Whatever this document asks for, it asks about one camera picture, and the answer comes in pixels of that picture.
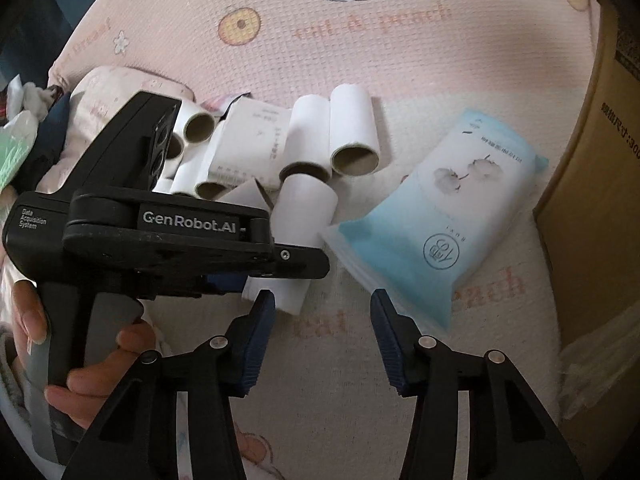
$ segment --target human hand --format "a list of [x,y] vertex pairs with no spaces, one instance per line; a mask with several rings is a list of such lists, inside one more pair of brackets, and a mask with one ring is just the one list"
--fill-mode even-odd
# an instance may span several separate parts
[[[30,340],[42,344],[47,323],[40,298],[27,280],[14,285],[14,339],[18,358],[24,366]],[[44,390],[47,402],[87,429],[138,356],[155,348],[156,335],[149,324],[140,321],[123,328],[116,338],[119,346],[101,363],[71,370],[66,388],[50,384]]]

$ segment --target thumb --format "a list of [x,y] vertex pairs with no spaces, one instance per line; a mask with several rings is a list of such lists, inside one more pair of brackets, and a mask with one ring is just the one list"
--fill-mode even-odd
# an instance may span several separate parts
[[34,343],[44,343],[47,338],[47,318],[33,283],[29,280],[15,283],[13,298],[16,314],[14,322],[21,325]]

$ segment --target circular logo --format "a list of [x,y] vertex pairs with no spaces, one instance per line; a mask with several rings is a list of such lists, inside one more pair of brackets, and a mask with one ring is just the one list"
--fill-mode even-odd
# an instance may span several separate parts
[[433,235],[424,243],[424,261],[436,270],[453,267],[460,257],[458,242],[445,234]]

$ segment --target black handheld device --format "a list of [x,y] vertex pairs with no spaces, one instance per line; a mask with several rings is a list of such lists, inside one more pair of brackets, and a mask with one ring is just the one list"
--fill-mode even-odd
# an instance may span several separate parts
[[316,279],[329,270],[321,250],[275,244],[266,211],[149,191],[179,106],[136,94],[62,188],[20,195],[4,226],[7,254],[36,282],[47,316],[47,339],[26,366],[26,403],[34,448],[52,462],[66,465],[84,431],[47,404],[44,387],[65,386],[71,369],[113,351],[142,314],[138,299],[238,292],[221,273]]

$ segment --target sealed package edge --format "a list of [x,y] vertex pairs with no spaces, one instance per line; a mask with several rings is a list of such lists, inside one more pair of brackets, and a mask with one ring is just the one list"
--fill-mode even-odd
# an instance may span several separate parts
[[369,292],[385,288],[419,324],[446,330],[456,287],[504,235],[542,160],[508,126],[467,110],[397,190],[324,240]]

